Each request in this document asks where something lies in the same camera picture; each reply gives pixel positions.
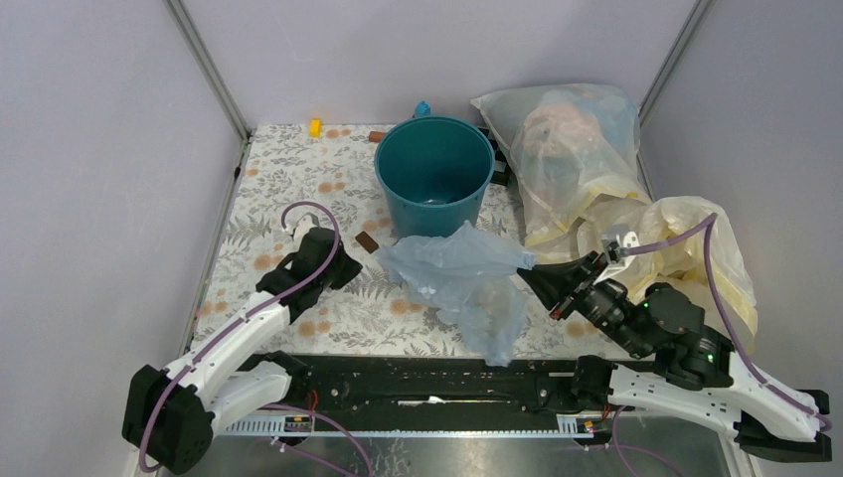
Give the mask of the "light blue plastic trash bag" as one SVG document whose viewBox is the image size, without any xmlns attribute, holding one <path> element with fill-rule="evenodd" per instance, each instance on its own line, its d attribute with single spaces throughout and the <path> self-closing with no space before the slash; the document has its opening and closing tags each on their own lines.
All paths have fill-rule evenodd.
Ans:
<svg viewBox="0 0 843 477">
<path fill-rule="evenodd" d="M 466 222 L 446 238 L 402 238 L 374 257 L 411 302 L 435 308 L 440 322 L 455 326 L 468 351 L 488 366 L 509 365 L 528 308 L 512 277 L 535 266 L 533 252 Z"/>
</svg>

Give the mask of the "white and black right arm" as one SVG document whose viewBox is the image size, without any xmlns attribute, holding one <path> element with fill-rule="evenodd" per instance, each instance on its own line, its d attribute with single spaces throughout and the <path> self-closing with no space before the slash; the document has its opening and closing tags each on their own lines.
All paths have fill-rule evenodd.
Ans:
<svg viewBox="0 0 843 477">
<path fill-rule="evenodd" d="M 575 404 L 661 411 L 768 461 L 831 461 L 832 442 L 822 430 L 827 393 L 793 390 L 752 371 L 736 344 L 706 325 L 704 309 L 672 285 L 658 282 L 633 303 L 621 283 L 605 277 L 607 269 L 607 258 L 591 252 L 518 271 L 551 318 L 579 313 L 631 358 L 652 361 L 649 371 L 635 371 L 594 355 L 578 357 L 570 383 Z"/>
</svg>

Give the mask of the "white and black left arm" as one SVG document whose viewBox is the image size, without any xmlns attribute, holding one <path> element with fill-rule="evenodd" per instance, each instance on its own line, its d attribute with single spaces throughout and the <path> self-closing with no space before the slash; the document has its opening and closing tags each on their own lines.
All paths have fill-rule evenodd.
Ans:
<svg viewBox="0 0 843 477">
<path fill-rule="evenodd" d="M 131 378 L 121 435 L 139 449 L 142 471 L 183 474 L 230 424 L 269 403 L 295 408 L 307 399 L 307 380 L 283 365 L 238 372 L 325 290 L 342 288 L 362 269 L 335 231 L 300 227 L 295 235 L 296 251 L 258 281 L 222 328 L 164 368 L 146 365 Z"/>
</svg>

